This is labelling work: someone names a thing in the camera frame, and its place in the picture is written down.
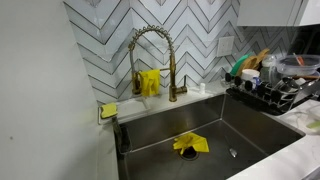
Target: backsplash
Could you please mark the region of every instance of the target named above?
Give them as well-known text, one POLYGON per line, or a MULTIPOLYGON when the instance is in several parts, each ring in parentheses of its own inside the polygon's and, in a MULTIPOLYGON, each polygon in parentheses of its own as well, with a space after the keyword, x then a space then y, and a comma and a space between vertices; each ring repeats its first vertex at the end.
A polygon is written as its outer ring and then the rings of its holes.
MULTIPOLYGON (((99 103, 132 97, 128 44, 136 30, 163 27, 174 42, 177 86, 215 81, 242 55, 268 47, 286 54, 296 32, 288 27, 238 27, 239 0, 65 0, 65 7, 99 103), (216 57, 218 39, 235 36, 233 54, 216 57)), ((141 36, 134 50, 137 70, 169 67, 166 41, 141 36)), ((168 93, 169 71, 161 72, 168 93)))

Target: yellow sponge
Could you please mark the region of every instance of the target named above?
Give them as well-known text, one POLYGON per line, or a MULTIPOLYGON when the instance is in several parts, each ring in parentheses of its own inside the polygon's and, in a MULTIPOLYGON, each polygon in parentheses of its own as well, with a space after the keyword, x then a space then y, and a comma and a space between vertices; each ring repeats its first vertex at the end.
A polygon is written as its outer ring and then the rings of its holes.
POLYGON ((174 140, 176 142, 173 144, 173 149, 181 149, 180 154, 183 154, 184 150, 191 146, 197 152, 209 152, 207 139, 195 133, 190 132, 174 140))
POLYGON ((116 103, 109 103, 101 106, 101 118, 108 118, 117 115, 117 105, 116 103))

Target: sponge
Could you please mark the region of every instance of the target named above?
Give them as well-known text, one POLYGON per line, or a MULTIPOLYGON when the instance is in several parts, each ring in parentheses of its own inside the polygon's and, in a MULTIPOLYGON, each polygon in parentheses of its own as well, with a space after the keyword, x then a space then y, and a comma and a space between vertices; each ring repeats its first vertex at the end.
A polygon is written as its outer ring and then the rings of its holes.
POLYGON ((251 54, 251 53, 242 56, 242 57, 236 62, 236 64, 233 66, 233 68, 232 68, 232 70, 231 70, 231 72, 230 72, 230 74, 231 74, 232 76, 236 76, 236 75, 237 75, 237 72, 238 72, 241 64, 250 56, 250 54, 251 54))
POLYGON ((109 103, 101 106, 101 118, 105 119, 111 116, 117 115, 117 105, 116 103, 109 103))

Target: stainless steel sink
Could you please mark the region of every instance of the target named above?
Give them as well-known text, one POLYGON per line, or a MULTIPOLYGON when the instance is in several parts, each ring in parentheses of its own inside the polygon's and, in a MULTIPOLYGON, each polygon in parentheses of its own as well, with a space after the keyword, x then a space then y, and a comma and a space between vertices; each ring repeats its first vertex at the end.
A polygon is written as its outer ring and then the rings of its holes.
POLYGON ((121 129, 121 180, 227 179, 304 136, 228 95, 124 123, 121 129), (182 158, 173 150, 174 138, 190 131, 207 138, 209 153, 182 158))

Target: white cabinet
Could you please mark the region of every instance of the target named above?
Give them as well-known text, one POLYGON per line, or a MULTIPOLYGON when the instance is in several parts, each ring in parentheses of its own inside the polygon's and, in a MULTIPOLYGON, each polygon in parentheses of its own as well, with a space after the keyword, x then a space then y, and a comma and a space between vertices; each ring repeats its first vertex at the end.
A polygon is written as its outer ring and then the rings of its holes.
POLYGON ((320 24, 320 0, 241 0, 238 26, 320 24))
POLYGON ((312 24, 320 24, 320 0, 304 0, 295 22, 295 26, 312 24))

